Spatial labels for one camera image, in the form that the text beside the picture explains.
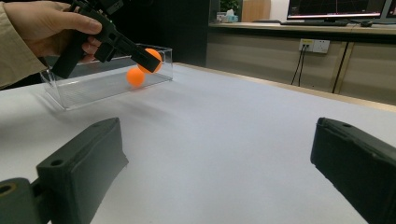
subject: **beige sleeve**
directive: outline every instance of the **beige sleeve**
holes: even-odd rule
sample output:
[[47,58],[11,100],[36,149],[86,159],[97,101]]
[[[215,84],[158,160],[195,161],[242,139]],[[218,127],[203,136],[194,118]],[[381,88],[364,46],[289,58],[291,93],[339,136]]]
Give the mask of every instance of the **beige sleeve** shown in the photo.
[[46,69],[12,26],[3,4],[0,2],[0,89]]

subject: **cable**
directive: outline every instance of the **cable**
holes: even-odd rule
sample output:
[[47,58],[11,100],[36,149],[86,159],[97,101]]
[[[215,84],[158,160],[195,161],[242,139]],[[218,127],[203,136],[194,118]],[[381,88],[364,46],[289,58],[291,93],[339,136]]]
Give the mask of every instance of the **cable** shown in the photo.
[[300,86],[301,73],[303,72],[303,66],[304,66],[304,56],[305,56],[307,49],[308,49],[308,46],[305,46],[304,51],[303,51],[303,59],[301,60],[300,75],[298,77],[298,86]]
[[305,50],[305,48],[307,48],[307,45],[303,45],[303,47],[301,48],[300,57],[299,57],[298,63],[297,63],[297,68],[296,68],[296,71],[294,72],[293,80],[291,81],[290,85],[293,85],[294,79],[296,78],[298,67],[300,66],[300,60],[301,60],[301,57],[303,56],[303,51]]

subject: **transparent plastic box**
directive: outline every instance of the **transparent plastic box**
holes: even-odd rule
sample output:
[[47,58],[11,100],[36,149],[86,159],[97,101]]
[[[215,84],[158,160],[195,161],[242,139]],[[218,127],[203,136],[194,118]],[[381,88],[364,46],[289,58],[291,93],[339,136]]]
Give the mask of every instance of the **transparent plastic box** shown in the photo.
[[126,80],[129,69],[137,67],[130,56],[113,58],[110,62],[79,63],[69,78],[64,79],[49,69],[41,72],[46,93],[63,109],[72,109],[98,100],[115,96],[127,91],[146,88],[173,78],[172,49],[142,45],[142,48],[156,49],[162,57],[160,70],[153,74],[145,74],[142,85],[134,87]]

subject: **wall outlet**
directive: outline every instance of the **wall outlet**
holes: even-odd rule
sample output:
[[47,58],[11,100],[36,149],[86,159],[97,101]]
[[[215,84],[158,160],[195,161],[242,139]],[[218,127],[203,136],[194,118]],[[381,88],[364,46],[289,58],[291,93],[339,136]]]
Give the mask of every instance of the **wall outlet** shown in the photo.
[[312,52],[314,47],[314,40],[313,39],[301,39],[300,46],[298,50],[303,50],[303,46],[306,47],[305,52]]
[[327,53],[330,46],[330,40],[314,40],[312,52]]

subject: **computer monitor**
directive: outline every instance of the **computer monitor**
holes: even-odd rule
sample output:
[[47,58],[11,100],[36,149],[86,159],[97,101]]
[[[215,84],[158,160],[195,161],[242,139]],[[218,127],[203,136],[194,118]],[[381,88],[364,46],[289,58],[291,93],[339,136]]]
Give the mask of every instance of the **computer monitor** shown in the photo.
[[392,0],[386,18],[396,18],[396,0]]
[[288,21],[379,19],[386,0],[290,0]]

